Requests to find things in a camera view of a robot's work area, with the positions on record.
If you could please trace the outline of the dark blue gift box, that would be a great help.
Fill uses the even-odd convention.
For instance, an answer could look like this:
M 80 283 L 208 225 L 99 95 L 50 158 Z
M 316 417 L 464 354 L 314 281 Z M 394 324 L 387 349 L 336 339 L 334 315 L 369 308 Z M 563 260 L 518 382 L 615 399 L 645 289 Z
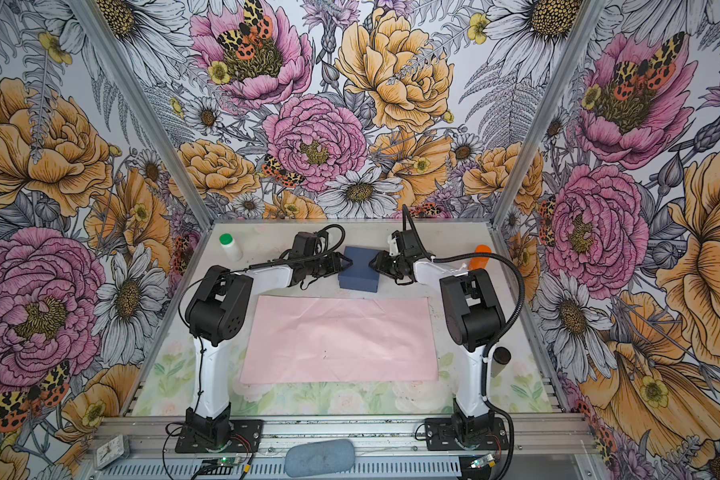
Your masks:
M 344 290 L 377 293 L 380 274 L 370 266 L 370 262 L 379 253 L 380 251 L 375 249 L 347 246 L 344 255 L 352 261 L 352 265 L 338 275 L 339 287 Z

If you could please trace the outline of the pink wrapping paper sheet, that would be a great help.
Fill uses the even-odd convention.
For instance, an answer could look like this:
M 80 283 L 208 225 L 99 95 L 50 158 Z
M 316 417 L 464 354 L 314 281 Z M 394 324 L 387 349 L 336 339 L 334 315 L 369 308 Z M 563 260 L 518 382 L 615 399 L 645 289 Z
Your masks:
M 425 298 L 262 296 L 240 373 L 248 385 L 437 378 Z

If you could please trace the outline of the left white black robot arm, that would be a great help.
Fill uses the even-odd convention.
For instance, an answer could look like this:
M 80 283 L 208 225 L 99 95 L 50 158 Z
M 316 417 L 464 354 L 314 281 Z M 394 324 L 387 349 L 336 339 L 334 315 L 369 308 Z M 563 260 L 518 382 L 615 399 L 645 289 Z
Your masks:
M 179 449 L 222 451 L 233 438 L 228 369 L 231 340 L 244 325 L 252 297 L 337 275 L 353 261 L 338 251 L 346 238 L 339 224 L 299 232 L 278 258 L 232 270 L 211 266 L 197 281 L 180 317 L 193 337 L 195 396 L 186 410 Z

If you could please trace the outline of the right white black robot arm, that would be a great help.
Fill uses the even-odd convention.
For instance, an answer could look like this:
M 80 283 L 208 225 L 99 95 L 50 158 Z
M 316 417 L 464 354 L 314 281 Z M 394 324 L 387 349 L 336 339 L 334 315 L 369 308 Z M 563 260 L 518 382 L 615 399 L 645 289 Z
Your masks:
M 487 401 L 493 342 L 506 319 L 490 275 L 434 257 L 412 230 L 393 232 L 388 244 L 369 263 L 373 270 L 398 284 L 418 283 L 440 294 L 447 331 L 461 349 L 451 437 L 464 447 L 477 446 L 499 428 Z

